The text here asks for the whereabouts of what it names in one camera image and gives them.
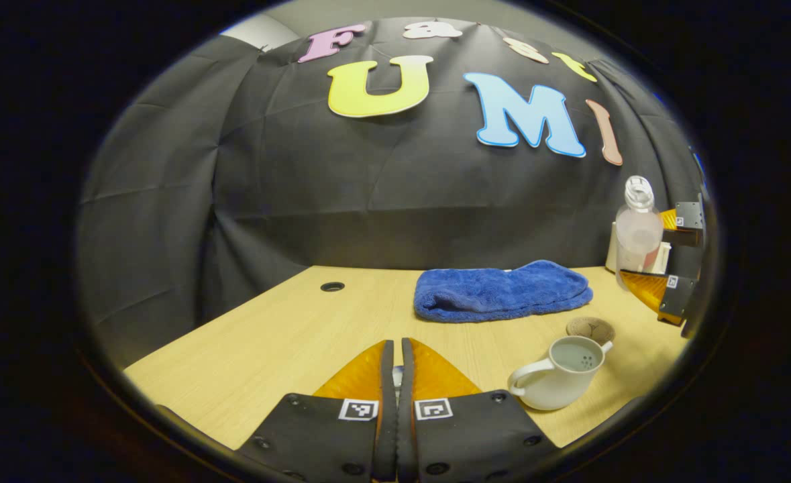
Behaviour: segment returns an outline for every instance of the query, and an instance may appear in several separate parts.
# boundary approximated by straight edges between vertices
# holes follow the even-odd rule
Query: folded towel
[[[413,306],[430,321],[481,322],[576,309],[592,300],[589,281],[548,260],[506,272],[496,268],[429,270]]]

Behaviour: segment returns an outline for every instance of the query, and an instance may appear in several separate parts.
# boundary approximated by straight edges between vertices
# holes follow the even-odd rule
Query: wooden table
[[[153,403],[232,449],[251,436],[288,392],[312,394],[352,358],[383,339],[414,337],[451,361],[483,391],[505,388],[521,365],[545,357],[576,316],[616,329],[614,348],[586,394],[564,409],[528,410],[563,446],[595,428],[670,369],[686,340],[659,322],[604,267],[575,269],[594,299],[576,310],[510,321],[443,324],[413,312],[420,271],[313,266],[175,340],[125,370]],[[343,282],[335,292],[325,282]]]

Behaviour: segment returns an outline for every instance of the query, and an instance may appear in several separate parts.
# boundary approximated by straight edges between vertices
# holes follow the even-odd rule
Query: foam letter
[[[589,80],[591,80],[594,83],[598,82],[598,79],[596,79],[595,76],[593,76],[592,74],[589,74],[588,72],[586,72],[586,67],[583,64],[580,64],[579,62],[577,62],[575,59],[570,58],[569,56],[565,55],[564,53],[551,52],[551,54],[557,56],[558,58],[561,58],[562,61],[565,63],[565,65],[568,65],[570,70],[575,71],[577,74],[579,74],[579,76],[586,77],[586,79],[589,79]]]
[[[416,106],[428,95],[428,70],[425,65],[433,60],[427,55],[390,58],[390,64],[401,66],[401,88],[383,95],[369,95],[365,91],[368,71],[376,67],[376,61],[365,60],[331,68],[327,73],[333,77],[330,109],[349,118],[366,118],[400,113]]]
[[[354,32],[362,32],[364,30],[365,25],[356,24],[350,27],[334,28],[333,30],[327,30],[326,32],[309,36],[309,40],[312,42],[309,46],[309,51],[306,52],[306,55],[300,57],[297,62],[308,62],[316,58],[327,57],[334,53],[339,53],[339,47],[334,46],[335,44],[346,46],[350,43],[350,40],[353,40]]]
[[[595,113],[595,119],[598,120],[601,139],[604,140],[604,148],[601,149],[601,152],[604,153],[604,159],[610,164],[622,166],[622,155],[619,153],[619,147],[616,146],[616,135],[613,134],[613,125],[610,123],[610,113],[604,109],[604,106],[591,99],[586,99],[586,104],[592,108],[592,112]]]
[[[444,21],[420,21],[405,27],[407,39],[428,39],[430,37],[460,37],[463,32],[456,30]]]
[[[520,40],[509,39],[506,37],[503,39],[503,42],[509,44],[509,48],[513,51],[519,53],[523,57],[532,58],[536,62],[540,62],[542,64],[549,64],[547,58],[539,53],[537,49],[533,46],[530,46],[526,42],[521,42]]]
[[[523,100],[512,86],[493,74],[470,72],[464,79],[473,83],[482,102],[484,127],[476,133],[479,142],[489,146],[517,146],[518,135],[509,129],[506,114],[509,114],[527,143],[536,148],[541,143],[545,121],[549,128],[548,148],[559,154],[575,157],[586,155],[586,148],[577,140],[568,111],[565,96],[547,86],[533,86],[529,102]]]

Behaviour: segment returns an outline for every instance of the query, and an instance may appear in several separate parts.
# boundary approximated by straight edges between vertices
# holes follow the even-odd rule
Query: plastic bottle
[[[628,290],[621,271],[645,272],[655,262],[663,238],[661,215],[649,181],[632,176],[625,181],[625,205],[616,213],[616,281]]]

